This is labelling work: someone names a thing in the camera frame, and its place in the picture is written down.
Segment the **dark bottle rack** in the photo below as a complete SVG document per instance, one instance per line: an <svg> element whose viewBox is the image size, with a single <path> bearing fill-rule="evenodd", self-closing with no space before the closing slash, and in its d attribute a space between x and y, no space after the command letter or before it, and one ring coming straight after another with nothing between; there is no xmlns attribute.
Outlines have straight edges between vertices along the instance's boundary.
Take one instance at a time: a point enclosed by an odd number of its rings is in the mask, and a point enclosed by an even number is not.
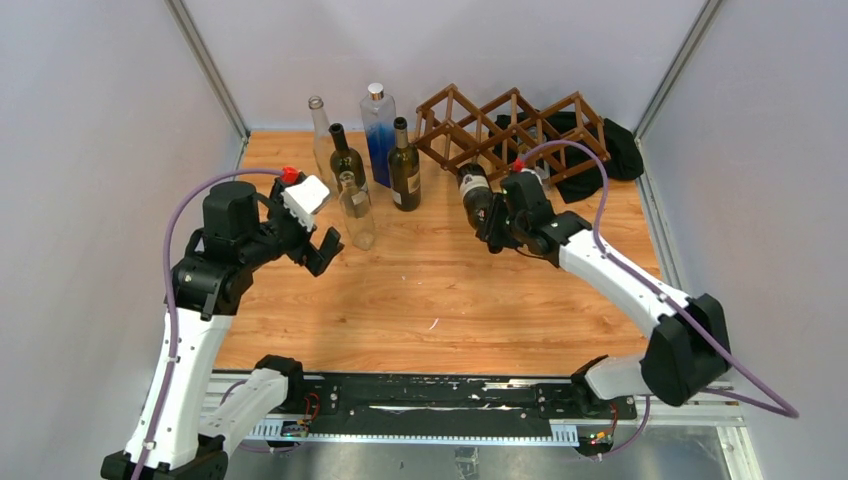
<svg viewBox="0 0 848 480"><path fill-rule="evenodd" d="M493 199L486 170L480 164L466 163L458 169L457 184L467 220L477 231L484 226Z"/></svg>

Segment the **dark bottle white label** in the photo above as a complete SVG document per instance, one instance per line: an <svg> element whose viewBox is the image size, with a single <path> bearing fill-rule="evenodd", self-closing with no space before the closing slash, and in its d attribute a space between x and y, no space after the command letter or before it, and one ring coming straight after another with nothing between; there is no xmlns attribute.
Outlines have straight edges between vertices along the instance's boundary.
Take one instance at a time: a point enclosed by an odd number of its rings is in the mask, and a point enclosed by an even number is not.
<svg viewBox="0 0 848 480"><path fill-rule="evenodd" d="M330 157L330 166L336 192L340 193L342 191L340 175L344 171L352 172L358 188L368 191L362 157L356 149L348 144L343 125L341 123L333 123L329 126L328 132L335 147Z"/></svg>

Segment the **dark bottle barcode label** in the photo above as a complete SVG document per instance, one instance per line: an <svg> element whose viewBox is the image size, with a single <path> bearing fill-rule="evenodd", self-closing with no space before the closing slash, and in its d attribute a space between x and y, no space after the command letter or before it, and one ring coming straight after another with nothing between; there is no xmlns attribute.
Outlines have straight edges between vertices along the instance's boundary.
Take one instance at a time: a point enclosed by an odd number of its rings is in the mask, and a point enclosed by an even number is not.
<svg viewBox="0 0 848 480"><path fill-rule="evenodd" d="M393 127L395 146L388 155L392 199L399 210L411 212L419 207L422 197L419 153L409 140L407 120L396 117Z"/></svg>

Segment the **clear round glass bottle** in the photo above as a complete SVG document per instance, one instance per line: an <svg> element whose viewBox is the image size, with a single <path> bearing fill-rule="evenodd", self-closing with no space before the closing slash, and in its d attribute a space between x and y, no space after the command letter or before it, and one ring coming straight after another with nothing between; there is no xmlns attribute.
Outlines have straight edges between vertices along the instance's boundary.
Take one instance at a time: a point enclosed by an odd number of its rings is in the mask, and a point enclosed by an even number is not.
<svg viewBox="0 0 848 480"><path fill-rule="evenodd" d="M324 109L323 99L320 96L313 95L308 99L308 106L314 128L314 159L322 182L333 195L336 195L338 192L337 180L330 162L335 147L329 132L330 122Z"/></svg>

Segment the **blue square glass bottle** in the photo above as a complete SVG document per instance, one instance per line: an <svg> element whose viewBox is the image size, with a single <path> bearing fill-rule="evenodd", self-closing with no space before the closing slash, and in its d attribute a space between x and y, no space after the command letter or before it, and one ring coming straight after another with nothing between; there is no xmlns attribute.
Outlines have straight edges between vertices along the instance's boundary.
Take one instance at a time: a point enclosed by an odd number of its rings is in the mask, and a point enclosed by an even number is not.
<svg viewBox="0 0 848 480"><path fill-rule="evenodd" d="M395 146L395 100L385 93L381 83L371 83L367 87L367 95L360 102L360 112L373 179L380 185L390 187L388 155Z"/></svg>

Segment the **small clear bottle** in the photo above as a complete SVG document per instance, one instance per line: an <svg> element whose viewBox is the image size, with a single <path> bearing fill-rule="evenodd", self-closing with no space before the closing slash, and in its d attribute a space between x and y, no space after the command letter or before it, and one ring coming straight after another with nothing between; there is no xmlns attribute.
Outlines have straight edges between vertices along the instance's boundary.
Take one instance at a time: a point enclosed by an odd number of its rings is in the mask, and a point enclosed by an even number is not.
<svg viewBox="0 0 848 480"><path fill-rule="evenodd" d="M527 147L521 152L521 159L524 161L522 170L527 172L532 172L536 175L538 180L540 181L543 189L546 192L549 192L552 188L551 185L551 171L550 166L544 160L544 156L542 153L542 148L547 145L547 142L543 142L536 147ZM529 160L531 153L537 154L537 157L533 162Z"/></svg>

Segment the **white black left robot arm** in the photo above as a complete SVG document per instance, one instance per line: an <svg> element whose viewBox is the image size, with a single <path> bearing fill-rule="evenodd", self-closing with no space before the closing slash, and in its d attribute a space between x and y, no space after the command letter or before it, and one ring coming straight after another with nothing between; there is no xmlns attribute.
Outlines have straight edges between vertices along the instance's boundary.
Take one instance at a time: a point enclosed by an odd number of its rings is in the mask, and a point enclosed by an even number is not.
<svg viewBox="0 0 848 480"><path fill-rule="evenodd" d="M166 312L157 366L136 428L122 450L104 458L102 478L221 479L268 413L304 405L301 363L268 355L210 416L201 414L214 362L256 271L287 257L318 276L343 248L335 229L319 245L311 241L329 188L296 169L272 175L268 194L241 170L194 188L203 224L179 261L171 257L172 234L165 234Z"/></svg>

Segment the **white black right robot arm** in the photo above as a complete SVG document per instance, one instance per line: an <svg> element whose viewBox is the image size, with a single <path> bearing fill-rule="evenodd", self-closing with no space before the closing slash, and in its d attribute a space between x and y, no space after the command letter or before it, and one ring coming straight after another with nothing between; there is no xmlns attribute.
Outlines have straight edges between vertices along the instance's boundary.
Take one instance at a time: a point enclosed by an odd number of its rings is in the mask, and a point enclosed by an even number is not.
<svg viewBox="0 0 848 480"><path fill-rule="evenodd" d="M630 395L681 406L729 370L721 303L661 282L610 246L596 225L572 211L555 213L535 173L509 175L499 193L480 173L466 174L458 186L468 221L491 253L527 248L584 280L647 337L641 355L601 356L572 374L577 413L596 417L611 399Z"/></svg>

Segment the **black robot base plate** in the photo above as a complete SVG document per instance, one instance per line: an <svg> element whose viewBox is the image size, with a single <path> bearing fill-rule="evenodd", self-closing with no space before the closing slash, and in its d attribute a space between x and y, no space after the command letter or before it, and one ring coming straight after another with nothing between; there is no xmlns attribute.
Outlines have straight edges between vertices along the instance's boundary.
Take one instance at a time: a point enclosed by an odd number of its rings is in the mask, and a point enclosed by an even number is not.
<svg viewBox="0 0 848 480"><path fill-rule="evenodd" d="M588 446L636 418L567 377L314 372L248 437L285 442Z"/></svg>

